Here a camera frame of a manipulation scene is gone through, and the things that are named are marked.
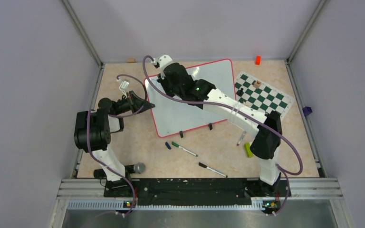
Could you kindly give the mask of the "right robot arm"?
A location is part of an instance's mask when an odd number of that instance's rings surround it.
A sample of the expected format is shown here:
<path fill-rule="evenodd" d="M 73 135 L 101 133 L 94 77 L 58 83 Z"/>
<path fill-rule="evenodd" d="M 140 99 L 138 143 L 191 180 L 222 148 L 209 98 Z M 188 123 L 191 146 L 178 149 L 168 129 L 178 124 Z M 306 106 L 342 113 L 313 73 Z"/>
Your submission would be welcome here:
<path fill-rule="evenodd" d="M 250 151 L 259 159 L 260 191 L 266 196 L 277 192 L 277 181 L 281 177 L 275 157 L 282 134 L 279 113 L 272 111 L 267 114 L 250 108 L 227 96 L 214 84 L 204 79 L 193 79 L 177 62 L 156 62 L 154 67 L 160 69 L 157 82 L 168 98 L 218 114 L 253 135 Z"/>

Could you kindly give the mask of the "blue marker cap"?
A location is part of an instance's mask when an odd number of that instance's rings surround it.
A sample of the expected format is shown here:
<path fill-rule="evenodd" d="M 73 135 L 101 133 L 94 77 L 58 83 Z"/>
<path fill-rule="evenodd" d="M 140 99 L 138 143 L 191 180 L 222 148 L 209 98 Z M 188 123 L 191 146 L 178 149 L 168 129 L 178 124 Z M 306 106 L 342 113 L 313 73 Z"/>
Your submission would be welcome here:
<path fill-rule="evenodd" d="M 170 150 L 171 149 L 171 146 L 169 145 L 168 142 L 165 142 L 165 146 Z"/>

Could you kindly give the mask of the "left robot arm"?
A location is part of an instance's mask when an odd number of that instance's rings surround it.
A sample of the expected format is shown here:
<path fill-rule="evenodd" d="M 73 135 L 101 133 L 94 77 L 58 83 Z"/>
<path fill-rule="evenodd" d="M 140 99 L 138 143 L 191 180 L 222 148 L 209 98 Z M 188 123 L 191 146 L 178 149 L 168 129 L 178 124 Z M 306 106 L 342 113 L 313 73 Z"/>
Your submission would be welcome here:
<path fill-rule="evenodd" d="M 131 174 L 141 174 L 146 166 L 139 162 L 133 165 L 123 165 L 110 146 L 111 135 L 124 130 L 123 113 L 140 114 L 155 108 L 155 104 L 140 98 L 134 91 L 127 92 L 117 101 L 102 98 L 95 111 L 77 113 L 74 141 L 78 149 L 89 153 L 93 160 L 99 163 L 100 169 L 94 170 L 96 179 L 106 180 L 106 187 L 114 189 L 121 196 L 133 192 Z"/>

